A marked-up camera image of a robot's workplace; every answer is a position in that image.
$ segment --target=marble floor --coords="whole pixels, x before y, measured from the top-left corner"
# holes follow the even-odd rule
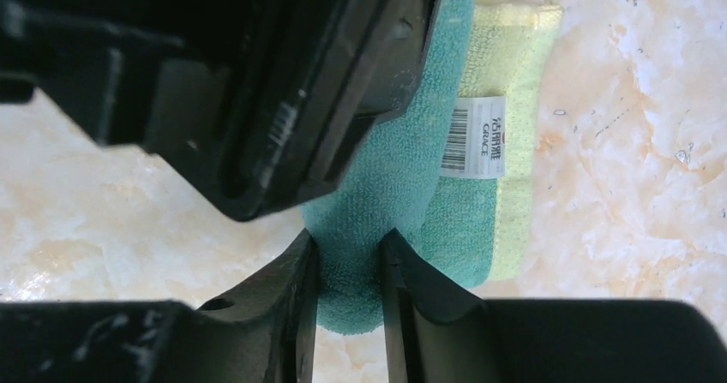
[[[531,247],[519,277],[476,292],[680,299],[727,337],[727,0],[556,1]],[[199,305],[301,227],[297,211],[232,223],[163,161],[101,152],[41,93],[0,107],[0,302]],[[320,330],[315,381],[386,381],[382,331]]]

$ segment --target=barcode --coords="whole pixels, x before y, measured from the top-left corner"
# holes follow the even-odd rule
[[[467,158],[467,109],[454,108],[452,123],[447,135],[447,146],[444,148],[442,168],[453,171],[464,171]]]

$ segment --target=dust speck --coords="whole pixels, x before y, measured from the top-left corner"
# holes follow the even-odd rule
[[[52,359],[48,359],[40,365],[39,371],[45,372],[46,370],[51,368],[51,366],[53,366],[53,361],[52,361]]]
[[[689,164],[689,153],[687,153],[686,150],[680,150],[679,152],[676,152],[674,156],[677,160],[684,163],[685,165]]]

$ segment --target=green towel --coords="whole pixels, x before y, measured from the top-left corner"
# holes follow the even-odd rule
[[[439,179],[472,27],[474,0],[441,0],[420,88],[406,114],[372,131],[339,189],[303,206],[321,253],[318,321],[343,334],[383,321],[378,242],[398,229],[414,248]]]
[[[460,97],[504,96],[505,175],[440,177],[421,256],[463,287],[516,276],[528,245],[540,79],[562,8],[476,0]]]

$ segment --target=black plastic clip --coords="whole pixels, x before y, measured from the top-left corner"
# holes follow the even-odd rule
[[[196,311],[172,301],[0,304],[0,381],[311,382],[318,276],[304,230]]]
[[[392,383],[727,381],[722,341],[682,302],[482,300],[396,230],[381,276]]]

